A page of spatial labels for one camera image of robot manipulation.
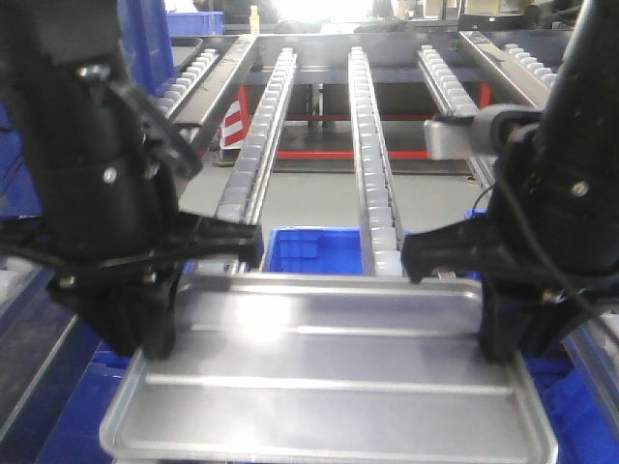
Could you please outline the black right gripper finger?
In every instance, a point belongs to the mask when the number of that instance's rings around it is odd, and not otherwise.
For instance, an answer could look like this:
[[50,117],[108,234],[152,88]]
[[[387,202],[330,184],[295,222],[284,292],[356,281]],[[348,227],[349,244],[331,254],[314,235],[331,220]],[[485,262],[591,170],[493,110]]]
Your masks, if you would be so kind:
[[510,363],[517,353],[537,358],[569,334],[604,313],[601,301],[574,297],[558,303],[542,300],[538,288],[499,279],[482,281],[483,309],[478,341],[489,363]]

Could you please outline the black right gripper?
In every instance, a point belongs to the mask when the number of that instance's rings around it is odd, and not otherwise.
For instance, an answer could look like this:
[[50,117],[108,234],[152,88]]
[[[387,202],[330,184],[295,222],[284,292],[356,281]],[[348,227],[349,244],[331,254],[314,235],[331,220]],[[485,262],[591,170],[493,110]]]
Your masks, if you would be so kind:
[[513,133],[497,162],[489,216],[407,234],[413,283],[436,271],[581,287],[618,278],[618,4],[586,1],[537,125]]

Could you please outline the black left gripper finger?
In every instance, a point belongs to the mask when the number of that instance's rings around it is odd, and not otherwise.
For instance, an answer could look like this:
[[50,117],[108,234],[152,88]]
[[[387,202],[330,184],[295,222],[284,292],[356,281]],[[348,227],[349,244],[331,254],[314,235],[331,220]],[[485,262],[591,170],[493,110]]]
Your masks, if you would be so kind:
[[176,341],[175,299],[179,270],[142,279],[63,289],[52,281],[50,298],[88,324],[119,356],[141,350],[149,360],[167,359]]

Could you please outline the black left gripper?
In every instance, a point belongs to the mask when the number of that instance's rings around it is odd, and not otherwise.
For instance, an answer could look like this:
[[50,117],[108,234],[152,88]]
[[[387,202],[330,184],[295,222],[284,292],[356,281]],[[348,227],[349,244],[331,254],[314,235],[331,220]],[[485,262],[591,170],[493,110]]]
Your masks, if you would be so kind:
[[[143,254],[178,216],[172,177],[199,169],[127,70],[113,1],[5,1],[1,98],[22,140],[40,217],[1,226],[1,250],[62,268]],[[181,213],[182,272],[256,269],[260,224]]]

